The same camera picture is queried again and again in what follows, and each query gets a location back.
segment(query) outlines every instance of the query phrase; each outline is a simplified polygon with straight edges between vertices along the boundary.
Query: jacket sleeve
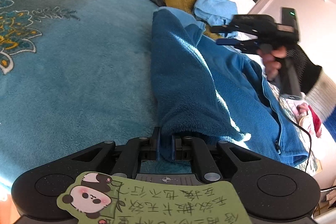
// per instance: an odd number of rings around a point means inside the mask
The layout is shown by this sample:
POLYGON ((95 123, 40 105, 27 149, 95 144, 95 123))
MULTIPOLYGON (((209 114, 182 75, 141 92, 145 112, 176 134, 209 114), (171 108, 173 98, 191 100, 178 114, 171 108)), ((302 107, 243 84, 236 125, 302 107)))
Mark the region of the jacket sleeve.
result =
POLYGON ((336 141, 336 84, 323 70, 306 100, 336 141))

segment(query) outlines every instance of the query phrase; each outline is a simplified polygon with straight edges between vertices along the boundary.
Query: round metal bolt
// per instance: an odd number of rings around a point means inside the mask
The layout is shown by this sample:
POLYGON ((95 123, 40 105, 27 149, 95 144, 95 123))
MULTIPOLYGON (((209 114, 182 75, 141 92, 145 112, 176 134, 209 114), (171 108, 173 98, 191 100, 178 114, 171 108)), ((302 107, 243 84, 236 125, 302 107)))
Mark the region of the round metal bolt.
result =
POLYGON ((114 173, 113 176, 127 178, 127 175, 124 173, 114 173))
POLYGON ((204 175, 204 178, 208 181, 217 181, 217 180, 220 180, 221 175, 219 175, 217 173, 206 173, 204 175))

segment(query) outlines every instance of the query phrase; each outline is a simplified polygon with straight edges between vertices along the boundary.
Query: panda sticker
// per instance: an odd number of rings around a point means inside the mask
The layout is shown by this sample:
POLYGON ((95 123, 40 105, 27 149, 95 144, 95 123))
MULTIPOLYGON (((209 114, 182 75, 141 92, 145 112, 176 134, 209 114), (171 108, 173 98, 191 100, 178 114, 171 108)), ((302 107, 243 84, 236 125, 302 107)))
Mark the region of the panda sticker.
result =
POLYGON ((86 172, 78 181, 80 183, 76 182, 68 188, 69 193, 67 190, 63 196, 60 196, 62 203, 71 205, 77 213, 85 214, 89 219, 99 218, 101 211, 110 205, 114 205, 119 211, 121 211, 120 206, 125 206, 119 197, 109 196, 113 193, 111 187, 116 187, 112 184, 113 180, 109 175, 86 172))

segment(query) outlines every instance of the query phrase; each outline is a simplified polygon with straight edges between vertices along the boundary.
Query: person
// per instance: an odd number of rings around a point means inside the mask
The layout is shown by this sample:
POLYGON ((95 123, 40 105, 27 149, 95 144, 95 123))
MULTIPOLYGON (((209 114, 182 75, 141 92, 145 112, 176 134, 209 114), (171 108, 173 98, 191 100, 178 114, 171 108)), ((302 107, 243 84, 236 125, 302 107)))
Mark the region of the person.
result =
POLYGON ((258 54, 265 66, 268 81, 273 81, 281 68, 276 57, 292 58, 301 91, 306 95, 305 100, 336 141, 336 84, 325 74, 322 67, 313 64, 299 45, 290 50, 280 47, 270 54, 258 50, 258 54))

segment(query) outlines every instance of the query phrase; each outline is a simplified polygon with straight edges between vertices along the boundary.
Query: jacket zipper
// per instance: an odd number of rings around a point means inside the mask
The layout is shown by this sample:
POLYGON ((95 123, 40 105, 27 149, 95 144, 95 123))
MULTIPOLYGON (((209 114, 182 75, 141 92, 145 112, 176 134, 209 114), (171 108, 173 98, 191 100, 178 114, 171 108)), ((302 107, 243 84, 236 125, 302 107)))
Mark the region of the jacket zipper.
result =
POLYGON ((278 114, 278 112, 276 112, 272 106, 272 103, 271 103, 271 100, 266 96, 265 94, 265 90, 264 90, 264 79, 265 77, 263 76, 262 77, 262 81, 261 81, 261 85, 262 85, 262 92, 264 94, 264 96, 267 98, 267 100, 269 101, 269 105, 271 106, 271 109, 277 114, 278 116, 278 120, 279 120, 279 123, 280 123, 280 136, 279 136, 279 139, 275 141, 275 147, 277 149, 277 152, 278 154, 280 155, 281 154, 281 151, 280 151, 280 141, 281 141, 281 136, 282 136, 282 123, 281 123, 281 120, 280 120, 280 115, 278 114))

